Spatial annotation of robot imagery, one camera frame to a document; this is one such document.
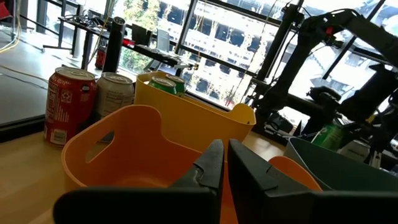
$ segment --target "window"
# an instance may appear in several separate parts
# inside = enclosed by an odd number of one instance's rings
[[[252,12],[256,12],[258,14],[262,14],[265,16],[270,16],[274,19],[282,20],[283,14],[281,13],[281,9],[285,7],[288,2],[293,4],[297,4],[297,0],[290,1],[290,0],[279,0],[276,2],[274,8],[271,11],[271,7],[274,4],[274,0],[226,0],[227,3],[232,4],[234,6],[241,7],[243,9],[250,10]]]
[[[77,12],[77,8],[70,6],[67,4],[65,15],[75,15]],[[61,16],[61,7],[52,4],[51,2],[47,2],[47,12],[45,15],[45,26],[55,32],[60,32],[60,21],[58,17]],[[73,33],[75,31],[75,27],[73,25],[63,23],[63,39],[62,41],[71,44],[73,40]],[[52,37],[58,38],[57,35],[51,33],[46,30],[45,33]]]
[[[260,69],[278,30],[268,24],[262,34],[263,22],[201,1],[197,3],[193,18],[185,39],[187,47],[242,68],[247,68],[254,57],[249,68],[252,72]]]
[[[337,9],[354,9],[361,15],[367,16],[379,1],[375,0],[335,0],[335,1],[319,1],[305,0],[303,7],[312,15],[317,16]]]
[[[363,57],[356,58],[351,52],[347,52],[339,64],[331,72],[330,76],[324,80],[322,76],[328,68],[328,58],[334,58],[335,52],[329,47],[324,47],[307,59],[300,69],[289,89],[289,93],[301,98],[308,98],[306,93],[311,87],[328,86],[336,90],[341,96],[341,101],[354,95],[355,91],[360,89],[375,73],[369,66],[377,64],[375,61]],[[380,109],[386,108],[386,101],[380,106]],[[290,119],[299,119],[300,116],[284,110],[285,115]]]
[[[182,55],[189,58],[192,54],[183,50]],[[182,78],[187,81],[187,91],[190,93],[229,109],[240,103],[251,79],[248,75],[244,76],[205,58],[200,60],[197,71],[186,70]]]
[[[82,4],[90,9],[104,14],[107,0],[73,0],[76,3]]]
[[[396,3],[396,1],[387,0],[373,17],[372,22],[378,26],[383,26],[390,34],[398,36],[398,3]],[[356,39],[354,45],[379,53],[376,49],[361,39]]]
[[[117,0],[113,16],[123,17],[127,24],[134,23],[155,33],[157,29],[167,30],[170,40],[178,41],[189,3],[190,0]],[[131,29],[126,30],[131,36]],[[141,73],[151,61],[149,57],[123,48],[120,66]]]

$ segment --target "table surface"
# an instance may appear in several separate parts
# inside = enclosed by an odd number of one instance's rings
[[[243,143],[265,160],[284,150],[256,133]],[[42,133],[0,144],[0,223],[53,223],[52,206],[64,193],[61,150]]]

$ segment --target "black cylinder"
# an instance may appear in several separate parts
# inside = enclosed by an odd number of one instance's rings
[[[376,73],[354,96],[342,102],[338,111],[352,121],[368,119],[377,107],[398,88],[396,73],[387,70],[383,64],[372,65]]]
[[[125,28],[126,21],[124,19],[120,17],[113,19],[103,72],[116,72],[118,70]]]

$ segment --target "gray bin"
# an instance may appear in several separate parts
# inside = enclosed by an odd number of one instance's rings
[[[308,141],[290,138],[284,156],[306,169],[323,190],[398,192],[398,178]]]

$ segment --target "yellow bin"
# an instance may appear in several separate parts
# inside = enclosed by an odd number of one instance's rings
[[[134,103],[153,106],[160,112],[163,135],[170,141],[203,152],[214,139],[222,139],[227,149],[229,139],[243,141],[255,125],[254,111],[245,104],[238,104],[232,111],[224,112],[144,83],[154,76],[165,75],[164,72],[138,75]]]

